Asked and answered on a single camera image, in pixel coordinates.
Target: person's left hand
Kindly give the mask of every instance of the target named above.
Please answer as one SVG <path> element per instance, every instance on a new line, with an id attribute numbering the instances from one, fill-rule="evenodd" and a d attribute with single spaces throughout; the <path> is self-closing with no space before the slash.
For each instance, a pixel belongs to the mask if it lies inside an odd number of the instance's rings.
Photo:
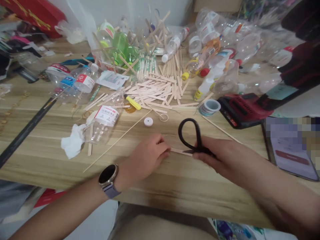
<path id="1" fill-rule="evenodd" d="M 128 159 L 119 164 L 114 183 L 116 190 L 122 192 L 148 177 L 169 156 L 170 150 L 160 133 L 139 143 Z"/>

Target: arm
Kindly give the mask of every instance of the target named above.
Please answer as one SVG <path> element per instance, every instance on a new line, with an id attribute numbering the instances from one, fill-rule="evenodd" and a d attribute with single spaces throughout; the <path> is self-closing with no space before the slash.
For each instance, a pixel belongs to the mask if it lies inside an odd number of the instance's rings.
<path id="1" fill-rule="evenodd" d="M 141 142 L 133 153 L 119 164 L 114 180 L 122 192 L 149 176 L 169 156 L 170 147 L 160 134 Z M 9 240 L 60 240 L 66 238 L 97 207 L 108 200 L 98 184 L 99 176 L 68 191 L 27 221 Z"/>
<path id="2" fill-rule="evenodd" d="M 252 149 L 230 140 L 202 137 L 202 143 L 217 159 L 195 153 L 217 173 L 274 204 L 289 228 L 298 236 L 317 236 L 320 231 L 320 196 L 266 161 Z M 304 229 L 297 232 L 296 224 Z"/>

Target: purple watch strap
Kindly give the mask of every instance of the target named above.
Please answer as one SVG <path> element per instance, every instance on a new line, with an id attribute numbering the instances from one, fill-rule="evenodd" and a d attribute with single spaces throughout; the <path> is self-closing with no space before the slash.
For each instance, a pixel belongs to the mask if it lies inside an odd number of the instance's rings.
<path id="1" fill-rule="evenodd" d="M 120 194 L 120 192 L 118 192 L 114 186 L 113 183 L 111 183 L 110 185 L 106 186 L 105 188 L 103 188 L 104 193 L 108 196 L 109 199 L 112 199 L 116 196 L 118 196 Z"/>

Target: phone screen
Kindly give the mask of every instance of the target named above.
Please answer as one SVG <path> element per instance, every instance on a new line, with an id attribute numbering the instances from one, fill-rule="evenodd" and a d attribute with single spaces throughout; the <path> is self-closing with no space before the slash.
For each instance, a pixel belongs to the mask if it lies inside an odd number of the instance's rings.
<path id="1" fill-rule="evenodd" d="M 319 181 L 316 169 L 309 158 L 305 144 L 302 144 L 301 133 L 296 124 L 277 124 L 277 120 L 266 119 L 266 134 L 271 143 L 268 146 L 269 156 L 282 170 L 312 181 Z"/>

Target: green plastic bottle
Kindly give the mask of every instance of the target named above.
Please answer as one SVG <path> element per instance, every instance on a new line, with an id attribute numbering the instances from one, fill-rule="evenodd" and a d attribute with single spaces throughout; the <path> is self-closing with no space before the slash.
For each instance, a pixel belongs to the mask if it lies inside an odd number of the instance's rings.
<path id="1" fill-rule="evenodd" d="M 139 54 L 137 49 L 134 46 L 129 46 L 126 54 L 126 61 L 128 62 L 129 65 L 133 64 L 133 62 L 139 58 Z"/>
<path id="2" fill-rule="evenodd" d="M 120 56 L 126 59 L 126 53 L 128 50 L 128 38 L 122 32 L 116 32 L 113 38 L 113 49 L 109 51 L 111 57 L 114 58 L 114 63 L 116 66 L 122 66 L 124 62 L 121 60 Z"/>

